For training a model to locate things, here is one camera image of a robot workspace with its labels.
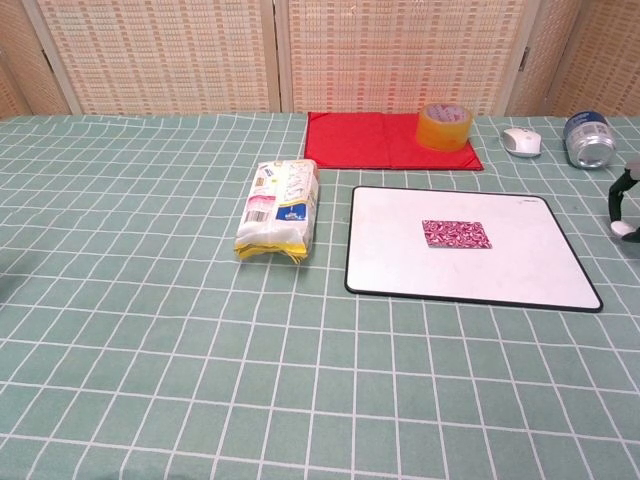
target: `tin can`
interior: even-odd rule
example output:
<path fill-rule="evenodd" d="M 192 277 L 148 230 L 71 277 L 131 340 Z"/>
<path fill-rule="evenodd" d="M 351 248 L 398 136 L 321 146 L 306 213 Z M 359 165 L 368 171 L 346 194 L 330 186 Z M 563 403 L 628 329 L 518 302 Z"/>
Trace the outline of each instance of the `tin can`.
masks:
<path fill-rule="evenodd" d="M 590 110 L 573 115 L 564 126 L 564 141 L 574 167 L 604 167 L 616 151 L 616 142 L 607 120 Z"/>

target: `black border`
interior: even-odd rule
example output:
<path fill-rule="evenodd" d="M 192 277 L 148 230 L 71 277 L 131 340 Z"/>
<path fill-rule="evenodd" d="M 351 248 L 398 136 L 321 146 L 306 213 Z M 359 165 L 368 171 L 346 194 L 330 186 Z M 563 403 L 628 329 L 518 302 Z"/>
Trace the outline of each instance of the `black border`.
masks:
<path fill-rule="evenodd" d="M 437 295 L 412 295 L 412 294 L 407 294 L 407 293 L 376 292 L 376 291 L 369 291 L 369 290 L 355 290 L 355 289 L 352 289 L 351 287 L 349 287 L 349 284 L 347 283 L 347 278 L 349 276 L 349 253 L 351 251 L 351 230 L 352 230 L 352 227 L 353 227 L 353 204 L 354 204 L 354 198 L 355 198 L 356 190 L 358 188 L 377 188 L 377 189 L 386 189 L 386 190 L 414 190 L 414 191 L 419 191 L 419 192 L 473 193 L 473 194 L 477 194 L 477 195 L 505 195 L 505 196 L 510 196 L 510 197 L 538 198 L 538 199 L 542 200 L 544 202 L 544 204 L 547 206 L 547 209 L 549 210 L 549 213 L 551 214 L 551 217 L 556 222 L 556 226 L 558 227 L 558 229 L 562 233 L 562 237 L 564 238 L 564 241 L 569 246 L 569 249 L 571 250 L 571 253 L 573 253 L 573 256 L 576 259 L 576 262 L 578 262 L 578 265 L 580 266 L 580 270 L 582 270 L 582 274 L 585 276 L 585 278 L 589 282 L 589 285 L 591 286 L 591 290 L 595 294 L 595 296 L 598 299 L 598 302 L 600 303 L 600 305 L 598 307 L 596 307 L 596 308 L 581 308 L 581 307 L 567 307 L 565 305 L 546 305 L 546 304 L 538 304 L 538 303 L 504 302 L 504 301 L 501 301 L 501 300 L 479 300 L 479 299 L 476 299 L 476 298 L 440 297 L 440 296 L 437 296 Z M 481 304 L 481 305 L 496 305 L 496 306 L 501 306 L 501 307 L 536 308 L 536 309 L 546 309 L 546 310 L 559 310 L 559 311 L 563 311 L 563 312 L 598 313 L 598 312 L 602 311 L 602 308 L 604 306 L 603 303 L 602 303 L 602 298 L 600 297 L 600 295 L 598 294 L 598 291 L 596 290 L 595 286 L 593 285 L 593 282 L 591 281 L 591 278 L 589 278 L 589 275 L 587 275 L 587 272 L 584 269 L 584 266 L 580 262 L 580 258 L 578 258 L 578 255 L 576 254 L 576 251 L 571 246 L 571 243 L 569 242 L 569 239 L 567 238 L 566 234 L 564 233 L 564 230 L 562 230 L 562 227 L 560 226 L 560 223 L 558 223 L 558 219 L 553 214 L 553 210 L 551 210 L 551 207 L 549 206 L 549 203 L 544 198 L 542 198 L 542 197 L 540 197 L 538 195 L 527 195 L 527 194 L 522 194 L 522 193 L 469 192 L 469 191 L 464 191 L 464 190 L 439 190 L 439 189 L 431 189 L 431 188 L 376 187 L 376 186 L 369 186 L 369 185 L 358 185 L 356 187 L 353 187 L 353 189 L 351 191 L 351 212 L 349 214 L 349 239 L 347 240 L 347 259 L 346 259 L 346 264 L 345 264 L 345 269 L 344 269 L 344 287 L 347 289 L 347 291 L 349 291 L 351 293 L 354 293 L 354 294 L 374 295 L 374 296 L 383 296 L 383 297 L 418 298 L 418 299 L 423 299 L 423 300 L 438 300 L 438 301 L 447 301 L 447 302 L 464 302 L 464 303 L 473 303 L 473 304 Z"/>

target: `green tablecloth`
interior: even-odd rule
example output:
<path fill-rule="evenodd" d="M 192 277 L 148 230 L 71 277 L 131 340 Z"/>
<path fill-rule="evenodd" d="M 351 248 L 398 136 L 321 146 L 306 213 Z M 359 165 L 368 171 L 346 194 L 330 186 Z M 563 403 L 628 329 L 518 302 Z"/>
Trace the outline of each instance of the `green tablecloth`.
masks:
<path fill-rule="evenodd" d="M 240 264 L 233 241 L 254 165 L 301 156 L 303 115 L 1 123 L 0 478 L 637 478 L 640 246 L 611 238 L 606 196 L 640 118 L 611 121 L 600 171 L 546 117 L 477 118 L 480 173 L 322 171 L 300 267 Z M 542 156 L 506 155 L 510 125 Z M 362 184 L 541 195 L 603 312 L 349 294 Z"/>

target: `yellow packaging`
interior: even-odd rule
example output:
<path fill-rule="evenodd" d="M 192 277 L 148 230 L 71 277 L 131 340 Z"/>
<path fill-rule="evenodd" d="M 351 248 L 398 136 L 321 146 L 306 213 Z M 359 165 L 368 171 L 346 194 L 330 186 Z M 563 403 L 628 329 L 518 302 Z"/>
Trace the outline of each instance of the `yellow packaging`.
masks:
<path fill-rule="evenodd" d="M 473 115 L 466 108 L 432 103 L 420 111 L 416 141 L 423 147 L 455 152 L 465 146 Z"/>
<path fill-rule="evenodd" d="M 258 164 L 238 226 L 236 255 L 280 252 L 300 263 L 311 251 L 317 201 L 313 160 Z"/>

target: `patterned paper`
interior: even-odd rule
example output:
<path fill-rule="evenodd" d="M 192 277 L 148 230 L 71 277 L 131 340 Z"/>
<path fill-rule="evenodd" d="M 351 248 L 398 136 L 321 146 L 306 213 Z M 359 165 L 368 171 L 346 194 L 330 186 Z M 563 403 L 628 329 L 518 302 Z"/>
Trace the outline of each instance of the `patterned paper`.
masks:
<path fill-rule="evenodd" d="M 423 220 L 422 229 L 430 247 L 491 248 L 480 222 Z"/>

